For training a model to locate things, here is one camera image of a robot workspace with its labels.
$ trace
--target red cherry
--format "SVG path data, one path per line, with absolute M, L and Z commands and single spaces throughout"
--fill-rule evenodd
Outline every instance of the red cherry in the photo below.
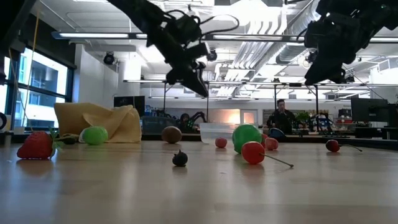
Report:
M 274 138 L 267 138 L 265 140 L 265 145 L 266 145 L 266 149 L 273 151 L 278 149 L 279 143 L 278 140 L 274 139 Z
M 331 152 L 338 152 L 340 150 L 340 145 L 338 141 L 332 139 L 326 142 L 326 148 Z
M 268 135 L 266 134 L 262 134 L 262 141 L 261 141 L 261 145 L 266 148 L 266 139 L 268 138 Z
M 216 139 L 216 146 L 218 148 L 225 148 L 227 144 L 227 140 L 225 138 L 217 138 Z
M 266 150 L 258 142 L 247 142 L 242 147 L 242 156 L 249 164 L 256 165 L 264 160 Z

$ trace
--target yellow cloth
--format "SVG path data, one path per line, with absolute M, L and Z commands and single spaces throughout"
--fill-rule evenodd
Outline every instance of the yellow cloth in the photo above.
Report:
M 79 135 L 90 126 L 102 126 L 111 143 L 135 143 L 141 141 L 139 114 L 133 106 L 109 110 L 92 103 L 56 103 L 60 135 Z

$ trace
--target wooden table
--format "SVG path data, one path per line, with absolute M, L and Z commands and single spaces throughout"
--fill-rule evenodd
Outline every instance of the wooden table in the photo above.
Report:
M 398 154 L 284 144 L 249 166 L 231 146 L 84 144 L 51 161 L 0 149 L 1 224 L 397 223 Z M 174 167 L 173 153 L 188 154 Z

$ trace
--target green ball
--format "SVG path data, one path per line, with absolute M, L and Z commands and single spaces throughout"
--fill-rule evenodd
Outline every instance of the green ball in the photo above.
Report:
M 83 131 L 82 137 L 85 143 L 97 146 L 108 140 L 108 132 L 103 127 L 90 127 Z
M 234 150 L 241 153 L 242 147 L 247 142 L 255 141 L 261 143 L 262 136 L 259 130 L 252 124 L 239 125 L 232 134 L 234 142 Z

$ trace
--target clear plastic bowl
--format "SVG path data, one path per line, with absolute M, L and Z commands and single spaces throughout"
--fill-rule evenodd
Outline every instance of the clear plastic bowl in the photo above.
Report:
M 228 142 L 232 142 L 232 133 L 239 125 L 229 123 L 200 123 L 201 141 L 207 144 L 214 144 L 216 138 L 225 138 Z

